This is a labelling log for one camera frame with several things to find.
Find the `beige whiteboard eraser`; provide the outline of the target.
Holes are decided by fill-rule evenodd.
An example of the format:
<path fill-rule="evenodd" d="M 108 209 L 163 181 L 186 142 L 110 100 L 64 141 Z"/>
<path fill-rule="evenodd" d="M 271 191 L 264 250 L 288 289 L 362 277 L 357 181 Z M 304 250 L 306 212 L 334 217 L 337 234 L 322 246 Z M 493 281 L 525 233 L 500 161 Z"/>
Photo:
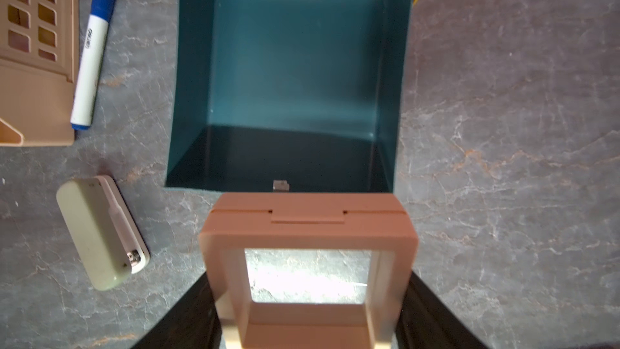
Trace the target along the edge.
<path fill-rule="evenodd" d="M 114 289 L 149 264 L 150 252 L 112 177 L 71 179 L 56 199 L 94 289 Z"/>

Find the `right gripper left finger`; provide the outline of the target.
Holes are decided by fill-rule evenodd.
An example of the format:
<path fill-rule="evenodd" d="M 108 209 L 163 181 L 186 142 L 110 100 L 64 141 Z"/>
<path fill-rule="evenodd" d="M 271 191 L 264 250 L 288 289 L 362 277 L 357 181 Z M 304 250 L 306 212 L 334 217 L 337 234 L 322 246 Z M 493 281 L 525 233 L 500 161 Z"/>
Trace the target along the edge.
<path fill-rule="evenodd" d="M 221 323 L 207 274 L 132 348 L 219 348 Z"/>

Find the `small wooden frame box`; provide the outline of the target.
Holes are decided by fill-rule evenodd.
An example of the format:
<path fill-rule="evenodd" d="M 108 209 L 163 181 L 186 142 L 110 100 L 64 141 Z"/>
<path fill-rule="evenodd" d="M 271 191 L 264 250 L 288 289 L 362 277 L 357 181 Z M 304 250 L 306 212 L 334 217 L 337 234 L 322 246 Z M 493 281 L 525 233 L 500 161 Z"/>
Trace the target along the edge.
<path fill-rule="evenodd" d="M 226 193 L 199 244 L 228 348 L 389 348 L 418 250 L 389 193 Z"/>

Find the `beige lattice file organizer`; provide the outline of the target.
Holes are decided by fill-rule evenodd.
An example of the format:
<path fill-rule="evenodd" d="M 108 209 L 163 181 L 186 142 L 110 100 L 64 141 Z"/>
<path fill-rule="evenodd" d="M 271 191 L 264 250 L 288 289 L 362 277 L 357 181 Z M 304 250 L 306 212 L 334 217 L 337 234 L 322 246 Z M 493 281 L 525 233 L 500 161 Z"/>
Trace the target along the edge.
<path fill-rule="evenodd" d="M 1 144 L 69 146 L 78 0 L 1 0 Z"/>

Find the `blue white marker pen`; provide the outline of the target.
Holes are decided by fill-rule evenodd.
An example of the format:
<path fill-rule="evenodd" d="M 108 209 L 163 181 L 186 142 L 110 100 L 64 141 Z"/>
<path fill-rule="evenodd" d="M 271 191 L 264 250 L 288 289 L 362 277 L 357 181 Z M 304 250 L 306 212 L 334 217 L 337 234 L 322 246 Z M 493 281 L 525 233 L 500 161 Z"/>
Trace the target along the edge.
<path fill-rule="evenodd" d="M 92 125 L 103 55 L 116 0 L 92 0 L 75 87 L 70 124 L 74 130 Z"/>

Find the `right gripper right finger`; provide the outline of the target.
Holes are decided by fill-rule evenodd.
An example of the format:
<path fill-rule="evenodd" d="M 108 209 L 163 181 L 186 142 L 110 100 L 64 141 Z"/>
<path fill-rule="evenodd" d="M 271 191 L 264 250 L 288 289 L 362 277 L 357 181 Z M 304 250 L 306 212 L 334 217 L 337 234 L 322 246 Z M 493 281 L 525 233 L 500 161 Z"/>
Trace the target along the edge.
<path fill-rule="evenodd" d="M 399 348 L 485 348 L 432 290 L 412 273 L 397 322 Z"/>

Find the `teal three-drawer cabinet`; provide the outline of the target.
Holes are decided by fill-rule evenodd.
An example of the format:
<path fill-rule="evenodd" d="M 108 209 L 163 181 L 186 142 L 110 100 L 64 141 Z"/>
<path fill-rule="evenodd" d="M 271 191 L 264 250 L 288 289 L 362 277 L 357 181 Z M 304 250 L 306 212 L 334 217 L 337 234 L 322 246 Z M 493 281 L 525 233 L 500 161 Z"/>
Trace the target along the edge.
<path fill-rule="evenodd" d="M 166 187 L 389 193 L 418 0 L 179 0 Z"/>

